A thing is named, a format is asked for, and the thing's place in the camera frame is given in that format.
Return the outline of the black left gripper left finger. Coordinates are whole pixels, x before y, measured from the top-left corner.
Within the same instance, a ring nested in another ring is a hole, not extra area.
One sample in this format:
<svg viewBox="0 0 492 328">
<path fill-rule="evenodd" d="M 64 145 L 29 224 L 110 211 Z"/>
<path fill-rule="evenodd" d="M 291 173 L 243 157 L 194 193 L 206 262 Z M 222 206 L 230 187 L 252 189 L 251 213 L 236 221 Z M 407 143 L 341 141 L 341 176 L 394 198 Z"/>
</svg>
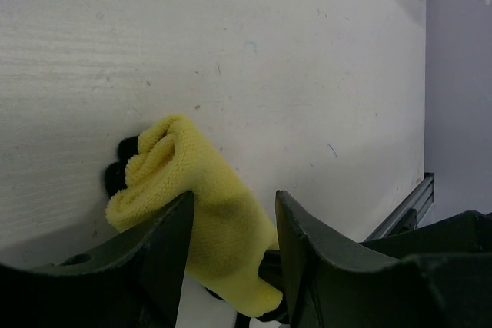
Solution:
<svg viewBox="0 0 492 328">
<path fill-rule="evenodd" d="M 3 327 L 173 327 L 194 196 L 59 265 L 1 267 Z"/>
</svg>

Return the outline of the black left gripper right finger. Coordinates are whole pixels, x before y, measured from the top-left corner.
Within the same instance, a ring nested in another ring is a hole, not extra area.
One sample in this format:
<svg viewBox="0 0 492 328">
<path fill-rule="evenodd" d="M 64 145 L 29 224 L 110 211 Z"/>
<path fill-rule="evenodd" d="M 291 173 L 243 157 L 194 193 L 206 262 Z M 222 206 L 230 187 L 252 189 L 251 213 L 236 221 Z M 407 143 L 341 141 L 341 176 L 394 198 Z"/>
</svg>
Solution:
<svg viewBox="0 0 492 328">
<path fill-rule="evenodd" d="M 371 250 L 276 194 L 284 293 L 293 327 L 489 327 L 491 252 Z"/>
</svg>

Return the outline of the yellow towel black trim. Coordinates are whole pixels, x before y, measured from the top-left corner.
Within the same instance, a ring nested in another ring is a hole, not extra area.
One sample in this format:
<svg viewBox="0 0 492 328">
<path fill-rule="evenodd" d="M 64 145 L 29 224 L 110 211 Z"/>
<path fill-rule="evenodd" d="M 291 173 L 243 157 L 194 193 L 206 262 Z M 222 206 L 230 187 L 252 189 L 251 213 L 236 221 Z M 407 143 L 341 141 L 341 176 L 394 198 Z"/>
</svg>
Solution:
<svg viewBox="0 0 492 328">
<path fill-rule="evenodd" d="M 239 315 L 288 321 L 284 294 L 259 274 L 278 250 L 275 225 L 221 153 L 182 115 L 122 140 L 105 171 L 107 221 L 124 232 L 192 192 L 194 220 L 186 273 Z"/>
</svg>

